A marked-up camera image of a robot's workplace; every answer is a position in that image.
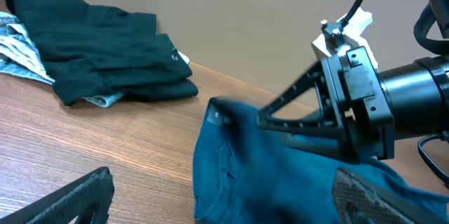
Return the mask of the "blue denim shorts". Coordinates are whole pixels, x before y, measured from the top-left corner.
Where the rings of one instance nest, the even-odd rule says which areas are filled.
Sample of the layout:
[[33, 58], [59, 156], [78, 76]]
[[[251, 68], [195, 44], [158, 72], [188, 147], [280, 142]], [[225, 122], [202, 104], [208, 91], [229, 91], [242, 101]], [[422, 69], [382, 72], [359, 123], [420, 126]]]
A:
[[277, 132], [257, 127], [256, 115], [240, 100], [209, 100], [192, 164], [196, 221], [338, 223], [332, 186], [339, 168], [448, 219], [446, 196], [409, 186], [376, 159], [350, 164], [283, 146]]

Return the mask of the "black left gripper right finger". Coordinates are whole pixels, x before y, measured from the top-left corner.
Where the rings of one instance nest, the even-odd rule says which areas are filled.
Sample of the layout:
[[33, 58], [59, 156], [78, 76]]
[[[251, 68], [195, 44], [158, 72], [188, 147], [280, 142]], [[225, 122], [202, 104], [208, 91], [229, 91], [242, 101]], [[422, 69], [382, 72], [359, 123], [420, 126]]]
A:
[[337, 170], [332, 186], [332, 196], [341, 223], [447, 223], [436, 214], [425, 211], [346, 169]]

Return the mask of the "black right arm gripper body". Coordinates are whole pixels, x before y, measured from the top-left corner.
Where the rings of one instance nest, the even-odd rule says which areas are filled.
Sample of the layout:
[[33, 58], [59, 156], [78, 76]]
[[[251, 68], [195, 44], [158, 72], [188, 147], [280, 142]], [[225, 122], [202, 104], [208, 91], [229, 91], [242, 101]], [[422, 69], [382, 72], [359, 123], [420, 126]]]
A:
[[321, 66], [337, 119], [337, 130], [326, 134], [337, 146], [321, 154], [346, 162], [394, 158], [394, 116], [366, 48], [322, 58]]

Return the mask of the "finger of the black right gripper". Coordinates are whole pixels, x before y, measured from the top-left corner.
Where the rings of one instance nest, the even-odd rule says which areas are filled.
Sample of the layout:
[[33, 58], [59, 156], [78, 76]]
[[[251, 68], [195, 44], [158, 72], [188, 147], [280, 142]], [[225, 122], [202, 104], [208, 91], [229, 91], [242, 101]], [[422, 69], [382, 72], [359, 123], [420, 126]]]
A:
[[288, 88], [268, 105], [261, 109], [262, 115], [272, 115], [282, 107], [291, 103], [296, 98], [306, 93], [309, 89], [314, 89], [319, 108], [322, 107], [320, 85], [323, 76], [323, 68], [320, 62], [312, 64], [302, 75], [300, 75]]
[[256, 122], [257, 126], [264, 130], [301, 136], [340, 139], [346, 135], [341, 123], [322, 115], [318, 110], [300, 119], [281, 119], [259, 113]]

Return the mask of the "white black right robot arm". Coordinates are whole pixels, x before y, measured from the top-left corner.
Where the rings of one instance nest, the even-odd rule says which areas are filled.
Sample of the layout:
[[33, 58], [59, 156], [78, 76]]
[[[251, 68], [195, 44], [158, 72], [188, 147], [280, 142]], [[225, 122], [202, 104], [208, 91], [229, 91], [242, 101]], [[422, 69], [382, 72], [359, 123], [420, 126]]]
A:
[[288, 147], [345, 164], [393, 159], [396, 141], [418, 138], [421, 158], [447, 182], [424, 145], [448, 140], [448, 0], [429, 0], [414, 26], [431, 57], [383, 72], [361, 38], [369, 20], [355, 20], [362, 2], [321, 22], [316, 62], [259, 111], [257, 125], [280, 132]]

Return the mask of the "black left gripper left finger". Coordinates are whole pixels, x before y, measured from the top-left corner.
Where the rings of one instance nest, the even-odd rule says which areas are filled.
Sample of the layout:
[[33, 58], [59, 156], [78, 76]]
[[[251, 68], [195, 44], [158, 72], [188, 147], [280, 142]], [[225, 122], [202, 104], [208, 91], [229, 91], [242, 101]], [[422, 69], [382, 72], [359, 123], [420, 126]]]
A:
[[3, 217], [1, 224], [105, 224], [113, 196], [113, 177], [103, 166]]

